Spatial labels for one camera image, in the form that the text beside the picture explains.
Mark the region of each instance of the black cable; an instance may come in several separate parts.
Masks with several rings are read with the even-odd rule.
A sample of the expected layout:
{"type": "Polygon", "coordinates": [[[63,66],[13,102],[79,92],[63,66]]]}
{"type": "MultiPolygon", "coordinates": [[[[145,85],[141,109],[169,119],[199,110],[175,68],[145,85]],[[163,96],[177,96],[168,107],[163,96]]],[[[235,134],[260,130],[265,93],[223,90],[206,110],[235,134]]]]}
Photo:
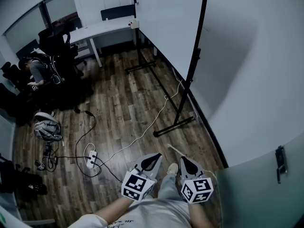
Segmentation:
{"type": "Polygon", "coordinates": [[[78,168],[80,169],[81,173],[84,174],[84,175],[87,176],[87,177],[92,178],[92,177],[98,176],[98,175],[101,173],[101,167],[99,167],[99,172],[98,172],[96,175],[94,175],[94,176],[89,176],[89,175],[87,175],[87,174],[85,174],[85,173],[83,172],[83,170],[80,168],[80,166],[79,166],[79,164],[78,164],[78,161],[77,161],[77,158],[78,158],[78,156],[77,156],[77,145],[78,145],[78,143],[80,142],[80,140],[81,140],[84,136],[86,136],[89,132],[91,132],[91,131],[96,127],[96,124],[97,124],[97,122],[96,122],[96,117],[95,117],[91,112],[89,112],[89,111],[81,111],[80,113],[83,113],[83,112],[87,113],[89,116],[94,117],[94,124],[93,124],[93,126],[90,128],[90,130],[89,130],[88,132],[86,132],[84,135],[82,135],[82,136],[80,137],[80,139],[77,141],[77,143],[76,143],[76,145],[75,145],[75,158],[76,158],[76,164],[77,164],[78,168]]]}
{"type": "Polygon", "coordinates": [[[47,162],[48,162],[48,163],[47,163],[47,166],[48,166],[50,169],[53,169],[54,164],[53,164],[52,160],[51,160],[50,158],[48,158],[48,159],[47,159],[47,162]]]}
{"type": "Polygon", "coordinates": [[[86,111],[79,111],[79,112],[78,112],[78,111],[76,111],[74,108],[73,108],[73,111],[76,112],[76,113],[78,113],[78,114],[79,114],[79,113],[86,112],[86,111]]]}
{"type": "Polygon", "coordinates": [[[55,170],[56,170],[56,167],[57,167],[57,164],[53,164],[53,162],[52,162],[52,160],[55,160],[56,158],[57,159],[59,159],[59,158],[71,158],[71,159],[76,159],[76,158],[82,158],[82,159],[84,159],[84,158],[89,158],[88,156],[77,156],[77,157],[74,157],[74,156],[55,156],[55,158],[50,158],[49,156],[45,156],[45,157],[43,157],[42,158],[42,163],[43,163],[43,160],[44,159],[46,159],[47,158],[47,162],[49,162],[49,160],[51,160],[51,163],[52,163],[52,167],[50,168],[50,166],[49,166],[49,163],[47,163],[47,165],[48,165],[48,167],[50,168],[50,169],[52,169],[53,168],[53,166],[55,166],[55,168],[53,169],[53,170],[48,170],[47,169],[47,167],[45,166],[45,170],[47,170],[48,172],[54,172],[55,170]]]}
{"type": "Polygon", "coordinates": [[[96,157],[96,159],[100,160],[101,163],[109,170],[109,172],[110,172],[117,180],[119,180],[119,179],[111,172],[110,168],[109,168],[101,159],[99,159],[98,157],[96,157]]]}
{"type": "Polygon", "coordinates": [[[54,151],[54,150],[52,150],[53,151],[53,153],[52,154],[50,154],[50,156],[51,155],[54,155],[54,154],[56,154],[56,152],[59,150],[59,145],[58,145],[58,148],[54,151]]]}

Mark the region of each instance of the floor tripod base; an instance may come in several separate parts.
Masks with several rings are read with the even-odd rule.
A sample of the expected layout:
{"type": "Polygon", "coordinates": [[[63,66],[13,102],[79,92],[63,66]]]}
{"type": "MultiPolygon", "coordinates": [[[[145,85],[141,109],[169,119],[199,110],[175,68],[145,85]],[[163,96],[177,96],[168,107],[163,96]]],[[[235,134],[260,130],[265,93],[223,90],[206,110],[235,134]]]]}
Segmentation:
{"type": "Polygon", "coordinates": [[[166,128],[164,128],[164,129],[162,129],[162,130],[159,130],[159,131],[154,131],[154,132],[153,132],[153,135],[154,135],[154,137],[159,137],[159,136],[161,135],[161,133],[164,133],[164,132],[166,132],[166,131],[168,131],[168,130],[170,130],[170,129],[173,129],[173,128],[179,126],[179,125],[188,123],[188,122],[192,121],[193,118],[194,118],[194,117],[192,116],[192,117],[189,117],[189,118],[187,118],[187,119],[185,119],[185,120],[182,120],[182,121],[180,121],[180,122],[178,122],[178,123],[176,123],[176,124],[173,124],[173,125],[171,125],[170,127],[166,127],[166,128]]]}
{"type": "Polygon", "coordinates": [[[141,69],[141,68],[145,68],[145,67],[148,67],[150,65],[153,65],[155,67],[155,61],[151,61],[151,62],[147,62],[147,63],[142,63],[140,65],[137,65],[137,66],[133,66],[133,67],[129,67],[129,68],[126,68],[125,69],[125,72],[127,74],[129,74],[130,72],[132,71],[135,71],[137,69],[141,69]]]}

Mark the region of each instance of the power strip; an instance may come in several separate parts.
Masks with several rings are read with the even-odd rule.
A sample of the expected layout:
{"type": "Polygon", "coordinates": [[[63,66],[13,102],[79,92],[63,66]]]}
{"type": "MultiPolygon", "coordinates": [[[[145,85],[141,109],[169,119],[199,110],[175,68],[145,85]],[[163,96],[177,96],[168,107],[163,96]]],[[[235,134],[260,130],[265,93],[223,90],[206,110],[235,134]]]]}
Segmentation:
{"type": "Polygon", "coordinates": [[[92,168],[95,167],[96,157],[97,157],[97,152],[91,150],[90,155],[89,155],[89,159],[86,162],[87,168],[92,169],[92,168]]]}

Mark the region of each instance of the white t-shirt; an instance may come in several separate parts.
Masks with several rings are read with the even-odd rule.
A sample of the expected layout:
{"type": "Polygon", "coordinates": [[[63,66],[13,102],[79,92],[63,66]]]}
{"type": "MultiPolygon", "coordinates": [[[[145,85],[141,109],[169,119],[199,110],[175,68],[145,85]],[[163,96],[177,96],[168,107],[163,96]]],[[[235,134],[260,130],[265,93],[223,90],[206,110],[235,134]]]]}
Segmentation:
{"type": "Polygon", "coordinates": [[[88,214],[69,228],[191,228],[188,204],[184,201],[145,199],[133,203],[127,213],[113,224],[103,218],[88,214]]]}

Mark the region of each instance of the black chair backrest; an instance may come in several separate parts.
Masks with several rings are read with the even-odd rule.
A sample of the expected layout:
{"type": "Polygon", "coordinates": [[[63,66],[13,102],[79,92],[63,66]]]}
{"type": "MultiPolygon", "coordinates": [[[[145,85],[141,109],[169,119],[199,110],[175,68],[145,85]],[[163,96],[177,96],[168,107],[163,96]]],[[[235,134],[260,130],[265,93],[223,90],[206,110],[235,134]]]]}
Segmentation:
{"type": "Polygon", "coordinates": [[[2,66],[2,68],[1,68],[1,70],[4,72],[4,73],[6,73],[10,68],[10,62],[6,62],[3,66],[2,66]]]}
{"type": "Polygon", "coordinates": [[[0,101],[0,108],[4,109],[9,116],[16,116],[16,109],[18,107],[17,96],[2,83],[0,83],[0,95],[5,99],[0,101]]]}
{"type": "Polygon", "coordinates": [[[19,50],[16,55],[19,59],[23,58],[26,56],[28,53],[32,52],[34,49],[38,48],[38,42],[36,40],[33,40],[29,42],[24,48],[19,50]]]}
{"type": "Polygon", "coordinates": [[[38,33],[39,40],[49,37],[52,33],[53,33],[53,30],[51,28],[44,29],[43,31],[38,33]]]}
{"type": "Polygon", "coordinates": [[[68,33],[68,40],[64,42],[63,35],[66,33],[60,33],[58,35],[51,34],[46,38],[41,38],[39,48],[49,56],[61,56],[64,55],[67,50],[70,49],[70,35],[68,33]]]}
{"type": "Polygon", "coordinates": [[[19,91],[22,91],[27,87],[30,76],[31,73],[29,71],[21,71],[15,64],[10,66],[10,68],[3,74],[3,77],[10,80],[19,91]]]}
{"type": "Polygon", "coordinates": [[[134,15],[134,5],[125,5],[111,9],[104,9],[100,11],[102,20],[117,19],[121,17],[127,17],[134,15]]]}

